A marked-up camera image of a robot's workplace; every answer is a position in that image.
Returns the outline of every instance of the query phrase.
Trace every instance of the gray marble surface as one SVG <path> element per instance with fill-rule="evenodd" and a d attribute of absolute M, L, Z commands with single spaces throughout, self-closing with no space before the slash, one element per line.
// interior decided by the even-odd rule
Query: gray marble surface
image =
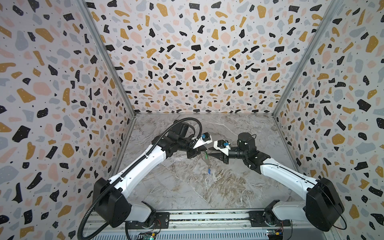
<path fill-rule="evenodd" d="M 178 115 L 139 114 L 129 139 L 119 170 L 135 160 L 175 119 L 194 117 L 200 120 L 202 132 L 213 140 L 228 140 L 236 146 L 241 132 L 256 134 L 258 150 L 293 169 L 293 163 L 270 114 L 265 115 Z M 189 121 L 196 131 L 199 126 Z M 281 183 L 260 175 L 244 165 L 242 160 L 230 159 L 228 165 L 210 157 L 211 173 L 202 156 L 187 159 L 185 152 L 156 166 L 135 187 L 129 201 L 145 201 L 156 209 L 237 209 L 264 208 L 271 201 L 301 200 Z"/>

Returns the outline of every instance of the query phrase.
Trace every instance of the black motor housing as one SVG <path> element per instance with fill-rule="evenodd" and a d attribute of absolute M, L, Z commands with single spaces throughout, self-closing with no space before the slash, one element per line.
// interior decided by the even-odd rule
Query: black motor housing
<path fill-rule="evenodd" d="M 240 133 L 237 136 L 237 147 L 231 147 L 231 149 L 228 151 L 228 156 L 225 155 L 223 152 L 214 152 L 209 153 L 208 155 L 223 161 L 225 164 L 229 164 L 230 158 L 242 159 L 244 164 L 249 169 L 261 174 L 260 165 L 263 164 L 263 161 L 265 159 L 270 158 L 270 156 L 263 152 L 257 151 L 255 139 L 252 136 L 253 135 L 248 132 Z M 228 141 L 218 140 L 217 146 L 220 147 L 219 143 L 224 142 Z M 213 147 L 211 147 L 209 150 L 217 151 Z"/>
<path fill-rule="evenodd" d="M 331 229 L 344 212 L 344 206 L 330 180 L 317 180 L 317 184 L 307 192 L 304 211 L 313 226 L 324 232 Z"/>
<path fill-rule="evenodd" d="M 184 151 L 187 153 L 187 158 L 191 159 L 193 157 L 196 157 L 199 155 L 202 151 L 206 151 L 207 148 L 205 146 L 200 146 L 195 149 L 193 149 L 192 143 L 194 141 L 194 134 L 190 135 L 189 137 L 186 137 L 187 131 L 189 128 L 193 128 L 191 125 L 180 122 L 172 127 L 172 129 L 168 132 L 167 136 L 164 136 L 159 142 L 158 146 L 161 147 L 161 150 L 166 153 L 167 158 L 171 157 L 173 153 L 177 151 Z M 210 134 L 204 133 L 202 134 L 203 141 L 209 141 Z M 160 135 L 156 136 L 152 140 L 152 144 L 155 144 L 157 139 L 160 137 Z"/>
<path fill-rule="evenodd" d="M 109 186 L 109 182 L 104 178 L 100 178 L 93 186 L 93 201 Z M 111 227 L 118 227 L 122 224 L 131 213 L 132 205 L 119 190 L 112 188 L 105 195 L 99 204 L 95 206 L 95 211 L 104 219 Z"/>

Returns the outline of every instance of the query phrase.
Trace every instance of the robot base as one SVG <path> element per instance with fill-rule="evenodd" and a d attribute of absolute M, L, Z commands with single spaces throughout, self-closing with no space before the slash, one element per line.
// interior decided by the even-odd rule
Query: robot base
<path fill-rule="evenodd" d="M 272 211 L 273 206 L 280 200 L 272 201 L 264 211 L 249 211 L 249 220 L 252 227 L 286 227 L 291 226 L 290 220 L 279 220 Z"/>
<path fill-rule="evenodd" d="M 152 225 L 152 226 L 150 226 L 150 228 L 144 228 L 142 226 L 141 222 L 130 221 L 130 222 L 128 222 L 128 229 L 139 229 L 139 230 L 149 231 L 152 228 L 155 228 L 155 229 L 165 229 L 165 228 L 168 228 L 168 226 L 169 226 L 169 212 L 156 212 L 155 213 L 155 221 L 154 221 L 154 223 L 156 224 L 155 227 Z"/>

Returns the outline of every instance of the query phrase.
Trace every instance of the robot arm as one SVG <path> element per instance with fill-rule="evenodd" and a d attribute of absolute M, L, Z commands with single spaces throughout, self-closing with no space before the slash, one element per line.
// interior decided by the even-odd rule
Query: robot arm
<path fill-rule="evenodd" d="M 228 164 L 229 158 L 242 159 L 248 168 L 287 186 L 304 201 L 281 202 L 274 200 L 265 208 L 266 223 L 275 225 L 281 220 L 307 221 L 322 231 L 329 231 L 344 212 L 338 193 L 331 181 L 321 180 L 298 173 L 269 155 L 256 149 L 255 140 L 247 132 L 240 133 L 237 147 L 228 141 L 218 140 L 210 150 L 218 151 L 209 155 Z"/>
<path fill-rule="evenodd" d="M 112 227 L 117 227 L 124 221 L 138 221 L 143 227 L 150 227 L 154 220 L 155 210 L 146 203 L 129 203 L 127 198 L 135 186 L 159 163 L 177 151 L 185 151 L 191 159 L 201 151 L 206 151 L 204 144 L 212 142 L 209 133 L 194 134 L 185 137 L 191 127 L 185 122 L 174 122 L 167 136 L 155 137 L 152 144 L 135 161 L 108 180 L 100 178 L 94 185 L 93 200 L 103 193 L 110 183 L 118 182 L 103 197 L 94 210 Z"/>

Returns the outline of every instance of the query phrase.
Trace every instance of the enclosure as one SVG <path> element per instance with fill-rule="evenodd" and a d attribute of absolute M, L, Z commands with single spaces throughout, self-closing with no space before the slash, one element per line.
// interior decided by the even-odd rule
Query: enclosure
<path fill-rule="evenodd" d="M 340 239 L 381 239 L 383 9 L 382 0 L 0 1 L 0 238 L 76 239 L 94 183 L 194 117 L 214 140 L 255 134 L 258 150 L 331 180 L 345 207 Z M 179 151 L 128 201 L 212 210 L 301 200 L 242 160 L 210 162 Z"/>

